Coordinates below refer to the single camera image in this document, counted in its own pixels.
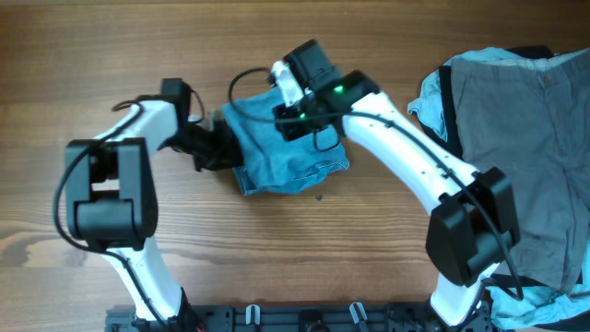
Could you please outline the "light blue denim jeans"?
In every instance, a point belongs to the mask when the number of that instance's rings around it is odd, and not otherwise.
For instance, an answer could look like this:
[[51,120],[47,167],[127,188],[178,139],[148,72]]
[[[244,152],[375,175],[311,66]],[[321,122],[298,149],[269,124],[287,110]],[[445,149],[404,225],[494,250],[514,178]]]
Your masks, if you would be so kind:
[[233,170],[245,196],[296,195],[349,168],[345,148],[332,127],[288,142],[273,124],[248,120],[228,103],[221,112],[240,144],[243,165]]

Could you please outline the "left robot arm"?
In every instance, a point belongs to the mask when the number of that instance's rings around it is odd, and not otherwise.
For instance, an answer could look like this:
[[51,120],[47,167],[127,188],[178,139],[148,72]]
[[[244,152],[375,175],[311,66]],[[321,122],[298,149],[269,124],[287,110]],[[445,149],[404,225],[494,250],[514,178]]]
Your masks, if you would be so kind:
[[77,249],[101,255],[117,271],[135,308],[129,324],[140,331],[201,331],[202,320],[164,263],[154,234],[159,205],[151,157],[163,148],[192,156],[199,172],[242,165],[239,143],[217,119],[205,128],[190,118],[200,98],[180,78],[165,78],[155,95],[122,101],[128,114],[93,139],[71,141],[55,199],[66,223],[56,226]]

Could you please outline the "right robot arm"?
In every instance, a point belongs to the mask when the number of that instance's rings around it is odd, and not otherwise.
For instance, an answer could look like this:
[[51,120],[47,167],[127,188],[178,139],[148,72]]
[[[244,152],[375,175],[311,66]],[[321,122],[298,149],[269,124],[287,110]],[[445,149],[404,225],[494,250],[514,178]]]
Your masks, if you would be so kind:
[[309,40],[272,64],[283,102],[277,130],[287,140],[329,126],[366,148],[415,195],[430,217],[426,251],[439,271],[430,306],[439,321],[464,327],[500,263],[520,240],[513,188],[498,168],[482,172],[421,132],[359,70],[346,75]]

